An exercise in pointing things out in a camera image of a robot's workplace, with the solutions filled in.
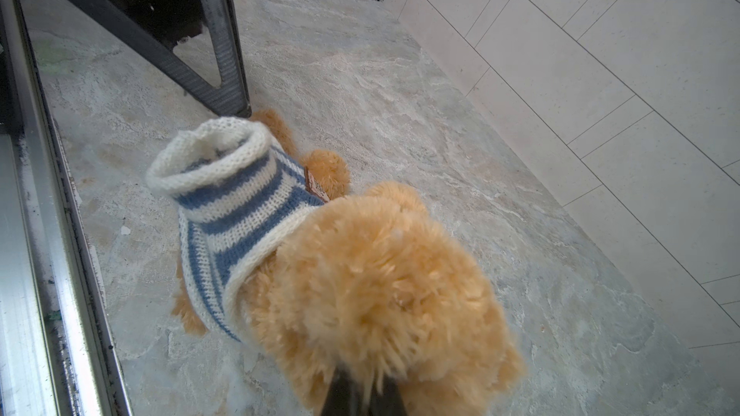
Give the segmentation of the blue white striped knit sweater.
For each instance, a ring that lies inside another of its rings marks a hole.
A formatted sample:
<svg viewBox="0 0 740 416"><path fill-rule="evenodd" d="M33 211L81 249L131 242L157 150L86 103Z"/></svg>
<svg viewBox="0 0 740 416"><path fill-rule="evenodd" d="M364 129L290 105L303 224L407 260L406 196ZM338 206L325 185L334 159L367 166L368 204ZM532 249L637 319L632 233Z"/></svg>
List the blue white striped knit sweater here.
<svg viewBox="0 0 740 416"><path fill-rule="evenodd" d="M261 122L218 117L180 131L146 173L177 205L186 292L198 317L243 342L243 283L329 198Z"/></svg>

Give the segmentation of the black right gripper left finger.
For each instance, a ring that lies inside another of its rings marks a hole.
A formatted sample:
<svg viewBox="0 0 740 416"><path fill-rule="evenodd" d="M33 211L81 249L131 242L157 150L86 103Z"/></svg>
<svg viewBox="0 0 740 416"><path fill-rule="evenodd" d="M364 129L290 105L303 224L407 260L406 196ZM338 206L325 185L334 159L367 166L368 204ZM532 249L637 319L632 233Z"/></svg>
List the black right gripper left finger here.
<svg viewBox="0 0 740 416"><path fill-rule="evenodd" d="M362 389L348 371L337 367L320 415L367 416L368 414L368 404L364 402Z"/></svg>

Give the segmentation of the tan plush teddy bear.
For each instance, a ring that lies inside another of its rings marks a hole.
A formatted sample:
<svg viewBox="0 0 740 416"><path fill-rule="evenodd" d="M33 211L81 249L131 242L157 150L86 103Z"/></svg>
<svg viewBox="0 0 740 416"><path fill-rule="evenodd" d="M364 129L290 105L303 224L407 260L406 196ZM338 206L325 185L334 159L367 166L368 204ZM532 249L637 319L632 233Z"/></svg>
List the tan plush teddy bear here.
<svg viewBox="0 0 740 416"><path fill-rule="evenodd" d="M266 125L329 200L240 287L237 310L251 335L240 343L262 346L314 411L340 367L368 409L373 389L391 377L409 415L484 414L518 383L525 364L474 257L430 216L414 188L387 181L352 194L338 153L298 154L274 111L248 121ZM173 312L185 330L225 335L206 327L192 306L181 243L177 277Z"/></svg>

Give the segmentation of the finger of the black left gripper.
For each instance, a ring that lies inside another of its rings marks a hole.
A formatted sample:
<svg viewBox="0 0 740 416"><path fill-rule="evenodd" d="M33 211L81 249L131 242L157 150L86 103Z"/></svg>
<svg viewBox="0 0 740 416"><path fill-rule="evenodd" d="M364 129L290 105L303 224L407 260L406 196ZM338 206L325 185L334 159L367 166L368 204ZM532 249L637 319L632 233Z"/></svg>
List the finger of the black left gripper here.
<svg viewBox="0 0 740 416"><path fill-rule="evenodd" d="M111 0L69 0L220 117L250 117L252 105L233 0L200 0L202 32L211 38L220 83L213 85L124 14Z"/></svg>

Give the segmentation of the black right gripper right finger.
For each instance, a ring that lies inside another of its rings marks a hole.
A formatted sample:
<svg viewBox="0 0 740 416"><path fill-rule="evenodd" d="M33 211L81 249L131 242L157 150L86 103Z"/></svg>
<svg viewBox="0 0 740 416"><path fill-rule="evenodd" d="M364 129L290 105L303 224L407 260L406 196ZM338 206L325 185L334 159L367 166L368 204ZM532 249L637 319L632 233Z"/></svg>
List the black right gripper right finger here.
<svg viewBox="0 0 740 416"><path fill-rule="evenodd" d="M406 408L394 379L385 377L380 389L374 388L369 401L370 416L407 416Z"/></svg>

